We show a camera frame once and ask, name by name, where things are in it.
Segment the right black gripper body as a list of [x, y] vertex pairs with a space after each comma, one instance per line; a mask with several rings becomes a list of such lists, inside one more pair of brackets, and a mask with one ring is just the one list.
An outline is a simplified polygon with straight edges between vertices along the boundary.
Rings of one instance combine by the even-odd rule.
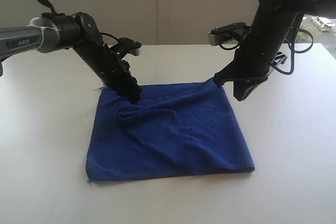
[[214, 75], [218, 86], [226, 82], [268, 78], [268, 72], [289, 31], [288, 25], [252, 24], [245, 40], [238, 43], [234, 59]]

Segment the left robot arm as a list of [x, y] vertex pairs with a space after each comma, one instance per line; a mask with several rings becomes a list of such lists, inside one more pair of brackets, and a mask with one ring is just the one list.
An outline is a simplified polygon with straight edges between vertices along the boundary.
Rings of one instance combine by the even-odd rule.
[[140, 42], [115, 37], [116, 44], [108, 46], [103, 40], [106, 34], [99, 31], [89, 14], [58, 13], [49, 0], [37, 2], [50, 11], [33, 18], [27, 26], [1, 28], [1, 61], [31, 50], [48, 54], [73, 49], [105, 87], [130, 102], [139, 101], [141, 88], [124, 57], [139, 56]]

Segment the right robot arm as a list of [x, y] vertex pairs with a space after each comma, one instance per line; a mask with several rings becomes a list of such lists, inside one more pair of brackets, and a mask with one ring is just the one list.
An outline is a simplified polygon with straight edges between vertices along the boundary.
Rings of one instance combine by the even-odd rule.
[[208, 33], [209, 43], [223, 50], [224, 43], [235, 40], [231, 47], [234, 58], [214, 74], [214, 83], [221, 87], [234, 84], [234, 97], [245, 100], [269, 75], [278, 71], [293, 74], [295, 40], [298, 33], [309, 37], [311, 32], [300, 27], [304, 15], [335, 18], [335, 0], [258, 0], [258, 8], [250, 26], [232, 23]]

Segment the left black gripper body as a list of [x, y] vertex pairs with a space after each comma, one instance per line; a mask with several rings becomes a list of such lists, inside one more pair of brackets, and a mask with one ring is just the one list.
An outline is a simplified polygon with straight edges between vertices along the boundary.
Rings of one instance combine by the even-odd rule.
[[138, 85], [127, 65], [105, 43], [99, 46], [87, 41], [73, 47], [73, 50], [101, 79], [103, 84], [116, 91], [117, 94], [123, 95], [125, 88]]

